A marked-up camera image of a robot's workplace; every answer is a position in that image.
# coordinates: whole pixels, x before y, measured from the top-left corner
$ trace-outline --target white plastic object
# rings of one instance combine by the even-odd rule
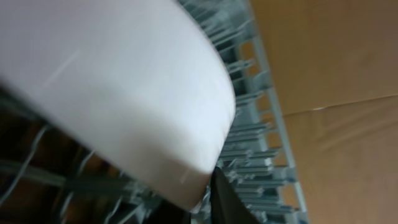
[[[187,210],[234,117],[222,61],[172,0],[0,1],[0,76],[50,122]]]

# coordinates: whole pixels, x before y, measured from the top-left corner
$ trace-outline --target cardboard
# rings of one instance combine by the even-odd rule
[[[284,114],[398,94],[398,1],[251,3]]]
[[[393,96],[285,117],[312,223],[398,223],[397,114]]]

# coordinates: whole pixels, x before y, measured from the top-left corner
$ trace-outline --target metal rack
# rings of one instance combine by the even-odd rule
[[[289,138],[249,3],[246,0],[179,0],[179,3],[219,52],[235,90],[236,117],[218,166],[261,223],[309,223]],[[251,72],[251,67],[256,67],[256,71]],[[259,101],[266,101],[268,107],[262,109]],[[271,134],[280,140],[276,147],[269,145]],[[279,154],[284,154],[286,165],[274,165]],[[287,185],[294,187],[299,208],[284,205],[281,188]],[[210,217],[208,197],[207,194],[197,216],[201,221]]]

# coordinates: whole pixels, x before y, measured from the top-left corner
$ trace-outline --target wire rack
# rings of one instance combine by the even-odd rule
[[[179,4],[198,22],[219,52],[236,94],[236,117],[218,166],[261,223],[308,223],[289,139],[250,5],[245,0],[179,0]],[[50,199],[50,223],[70,222],[67,211],[71,202],[88,195],[105,201],[101,215],[91,221],[95,223],[142,223],[158,205],[160,198],[150,189],[115,168],[114,175],[87,175],[85,167],[95,155],[77,143],[71,158],[66,159],[67,169],[48,170],[46,166],[36,166],[35,154],[42,150],[43,138],[59,130],[5,93],[1,93],[0,110],[2,124],[18,118],[27,124],[24,128],[33,133],[21,138],[25,142],[22,156],[13,160],[0,157],[0,173],[5,175],[0,206],[15,196],[13,191],[21,180],[56,188]],[[4,115],[10,111],[12,118]],[[3,137],[8,132],[0,131]],[[276,160],[282,155],[286,162],[278,164]],[[295,190],[297,208],[284,204],[282,189],[289,185]],[[193,223],[210,222],[209,198],[207,193]]]

